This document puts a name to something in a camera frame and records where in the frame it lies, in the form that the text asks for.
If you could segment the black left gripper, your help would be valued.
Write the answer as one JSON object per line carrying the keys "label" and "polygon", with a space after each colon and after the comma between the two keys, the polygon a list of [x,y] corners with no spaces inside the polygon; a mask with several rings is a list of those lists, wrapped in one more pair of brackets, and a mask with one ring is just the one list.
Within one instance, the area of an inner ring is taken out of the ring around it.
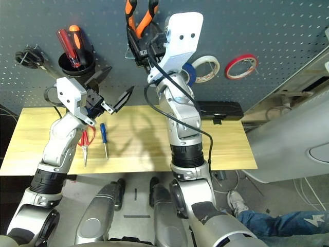
{"label": "black left gripper", "polygon": [[94,91],[93,89],[99,88],[99,84],[106,79],[111,70],[111,66],[105,67],[100,71],[95,72],[85,83],[85,86],[89,88],[86,91],[87,97],[85,106],[89,118],[95,119],[102,115],[104,112],[108,112],[110,114],[119,112],[120,109],[127,103],[133,92],[134,86],[131,86],[129,89],[124,91],[115,105],[111,106],[104,100],[101,95]]}

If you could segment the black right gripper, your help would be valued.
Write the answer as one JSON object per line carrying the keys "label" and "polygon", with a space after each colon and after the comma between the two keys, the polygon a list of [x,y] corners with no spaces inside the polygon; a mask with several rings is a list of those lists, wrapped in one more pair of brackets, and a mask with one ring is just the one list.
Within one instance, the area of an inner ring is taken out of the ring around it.
{"label": "black right gripper", "polygon": [[[131,51],[133,55],[133,59],[136,63],[137,67],[143,67],[147,74],[150,73],[151,66],[149,63],[149,55],[146,49],[142,50],[139,46],[139,41],[137,36],[135,35],[134,30],[127,25],[126,27],[127,33],[127,43],[128,50]],[[164,44],[167,42],[167,36],[165,33],[157,33],[150,42],[151,45],[151,56],[156,60],[156,62],[160,62],[166,53],[166,48]]]}

